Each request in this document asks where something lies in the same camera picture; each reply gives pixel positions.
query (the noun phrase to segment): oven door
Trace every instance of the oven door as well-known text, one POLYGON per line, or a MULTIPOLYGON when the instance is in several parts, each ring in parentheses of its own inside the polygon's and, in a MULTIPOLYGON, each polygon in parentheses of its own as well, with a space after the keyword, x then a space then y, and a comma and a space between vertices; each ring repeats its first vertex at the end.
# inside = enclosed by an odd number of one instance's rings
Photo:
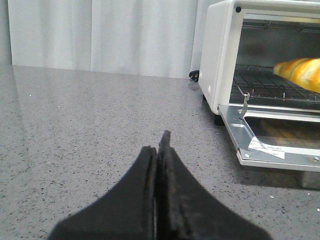
POLYGON ((219 105, 219 112, 247 166, 320 172, 320 115, 281 109, 219 105))

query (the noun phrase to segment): white sticker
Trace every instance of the white sticker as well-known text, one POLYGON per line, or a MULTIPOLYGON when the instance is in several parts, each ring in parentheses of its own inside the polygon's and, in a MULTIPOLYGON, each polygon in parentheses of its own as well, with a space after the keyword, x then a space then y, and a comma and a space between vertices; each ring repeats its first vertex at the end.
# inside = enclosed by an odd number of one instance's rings
POLYGON ((251 142, 248 146, 249 149, 258 150, 267 154, 270 154, 272 156, 275 156, 277 158, 285 159, 285 152, 280 146, 273 146, 269 144, 265 144, 258 140, 257 137, 253 137, 251 139, 251 142))

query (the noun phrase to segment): baked pastry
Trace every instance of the baked pastry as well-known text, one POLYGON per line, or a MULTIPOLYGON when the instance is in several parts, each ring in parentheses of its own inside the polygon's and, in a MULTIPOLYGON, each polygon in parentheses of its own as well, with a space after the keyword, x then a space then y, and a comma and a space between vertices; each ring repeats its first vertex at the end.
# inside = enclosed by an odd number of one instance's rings
POLYGON ((320 93, 320 58, 297 58, 282 61, 273 73, 313 92, 320 93))

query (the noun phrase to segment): quartz countertop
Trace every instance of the quartz countertop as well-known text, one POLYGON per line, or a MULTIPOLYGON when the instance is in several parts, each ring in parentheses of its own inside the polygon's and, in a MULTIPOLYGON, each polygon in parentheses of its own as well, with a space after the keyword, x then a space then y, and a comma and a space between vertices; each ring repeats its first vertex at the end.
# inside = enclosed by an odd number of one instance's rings
POLYGON ((275 240, 320 239, 320 191, 298 171, 241 166, 197 83, 0 66, 0 239, 45 239, 103 196, 164 130, 195 178, 275 240))

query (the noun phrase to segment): oven rack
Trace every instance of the oven rack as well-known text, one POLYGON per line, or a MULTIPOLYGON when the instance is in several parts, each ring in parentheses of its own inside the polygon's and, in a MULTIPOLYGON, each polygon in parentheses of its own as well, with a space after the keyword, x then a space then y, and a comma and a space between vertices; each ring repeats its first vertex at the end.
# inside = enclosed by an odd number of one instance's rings
POLYGON ((286 29, 297 32, 320 33, 319 24, 306 22, 246 19, 243 21, 242 27, 247 29, 286 29))
POLYGON ((244 93, 249 93, 248 101, 271 101, 274 102, 271 105, 275 106, 276 102, 282 102, 280 105, 288 102, 302 103, 320 109, 320 93, 304 89, 273 74, 273 68, 268 66, 236 65, 230 102, 243 102, 244 93))

